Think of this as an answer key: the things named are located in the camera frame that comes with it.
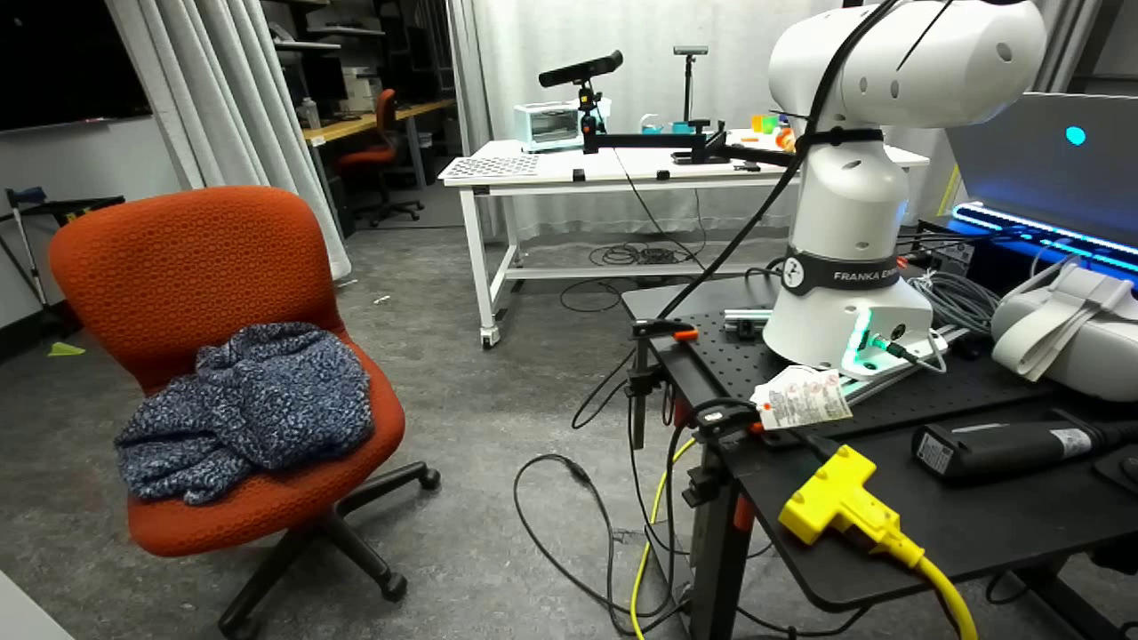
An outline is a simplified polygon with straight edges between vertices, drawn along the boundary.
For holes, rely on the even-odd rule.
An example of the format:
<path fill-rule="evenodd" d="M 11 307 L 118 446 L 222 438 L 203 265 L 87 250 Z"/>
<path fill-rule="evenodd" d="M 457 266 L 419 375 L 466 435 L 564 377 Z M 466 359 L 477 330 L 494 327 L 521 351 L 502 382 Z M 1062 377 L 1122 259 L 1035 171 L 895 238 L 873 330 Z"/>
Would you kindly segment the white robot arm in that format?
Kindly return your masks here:
<path fill-rule="evenodd" d="M 895 270 L 908 173 L 882 129 L 981 125 L 1035 83 L 1046 22 L 1031 0 L 837 6 L 790 25 L 770 87 L 809 113 L 803 167 L 781 286 L 764 345 L 811 365 L 868 359 L 868 338 L 918 349 L 933 302 Z"/>

